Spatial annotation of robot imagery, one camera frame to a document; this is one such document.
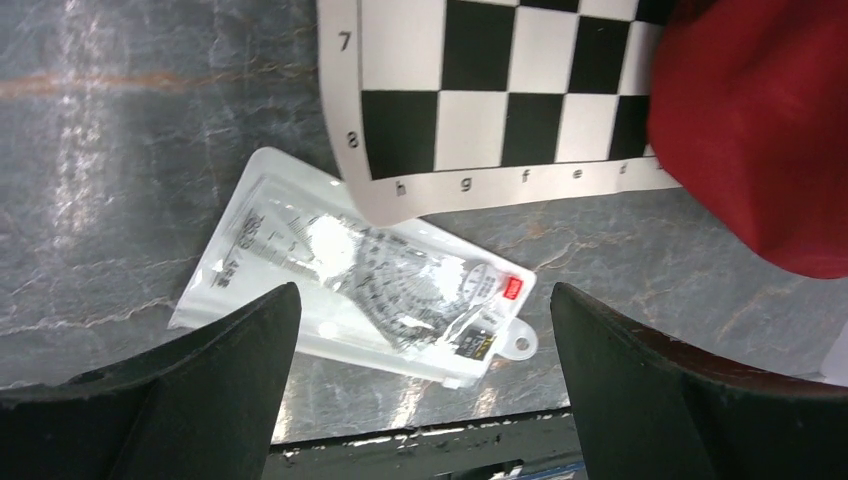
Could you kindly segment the packaged ruler set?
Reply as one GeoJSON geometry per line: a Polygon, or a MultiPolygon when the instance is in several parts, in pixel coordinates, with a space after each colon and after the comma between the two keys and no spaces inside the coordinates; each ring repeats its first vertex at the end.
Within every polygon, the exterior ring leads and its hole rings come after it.
{"type": "Polygon", "coordinates": [[[341,181],[263,147],[169,324],[205,326],[287,283],[301,298],[300,353],[457,389],[495,357],[538,348],[519,316],[532,271],[419,219],[375,228],[341,181]]]}

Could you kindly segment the black white chess mat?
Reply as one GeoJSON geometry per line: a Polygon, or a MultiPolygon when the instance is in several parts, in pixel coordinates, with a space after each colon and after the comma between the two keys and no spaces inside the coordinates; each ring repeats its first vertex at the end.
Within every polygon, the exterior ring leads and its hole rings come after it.
{"type": "Polygon", "coordinates": [[[443,212],[669,189],[647,137],[670,1],[333,1],[319,81],[355,208],[443,212]]]}

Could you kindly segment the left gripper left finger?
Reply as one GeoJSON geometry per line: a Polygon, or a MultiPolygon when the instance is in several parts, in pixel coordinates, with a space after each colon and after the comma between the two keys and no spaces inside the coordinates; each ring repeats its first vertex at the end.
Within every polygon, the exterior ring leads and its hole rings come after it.
{"type": "Polygon", "coordinates": [[[126,360],[1,394],[5,479],[258,479],[301,320],[296,285],[126,360]]]}

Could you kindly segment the red student backpack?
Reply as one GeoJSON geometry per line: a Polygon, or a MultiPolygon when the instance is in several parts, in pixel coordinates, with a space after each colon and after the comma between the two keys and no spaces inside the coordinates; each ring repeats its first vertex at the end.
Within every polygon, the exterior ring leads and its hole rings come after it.
{"type": "Polygon", "coordinates": [[[847,274],[847,5],[680,1],[651,72],[662,167],[795,274],[847,274]]]}

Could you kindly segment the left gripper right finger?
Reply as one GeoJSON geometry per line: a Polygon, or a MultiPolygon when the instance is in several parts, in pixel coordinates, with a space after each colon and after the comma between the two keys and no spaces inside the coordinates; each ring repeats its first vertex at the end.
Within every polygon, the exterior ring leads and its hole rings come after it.
{"type": "Polygon", "coordinates": [[[554,286],[551,319],[592,479],[843,479],[847,390],[745,365],[554,286]]]}

